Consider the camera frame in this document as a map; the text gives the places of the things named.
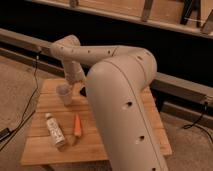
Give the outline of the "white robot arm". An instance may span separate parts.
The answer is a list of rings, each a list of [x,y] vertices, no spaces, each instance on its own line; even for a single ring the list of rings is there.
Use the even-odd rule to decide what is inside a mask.
[[[152,53],[133,46],[82,46],[66,36],[51,44],[65,78],[85,81],[86,96],[113,171],[168,171],[141,92],[157,72]]]

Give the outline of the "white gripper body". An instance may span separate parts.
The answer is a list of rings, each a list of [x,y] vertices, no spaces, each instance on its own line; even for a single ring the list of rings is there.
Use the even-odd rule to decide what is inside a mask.
[[[65,70],[65,78],[70,85],[73,85],[77,82],[85,82],[85,74],[80,65],[78,66],[69,66]]]

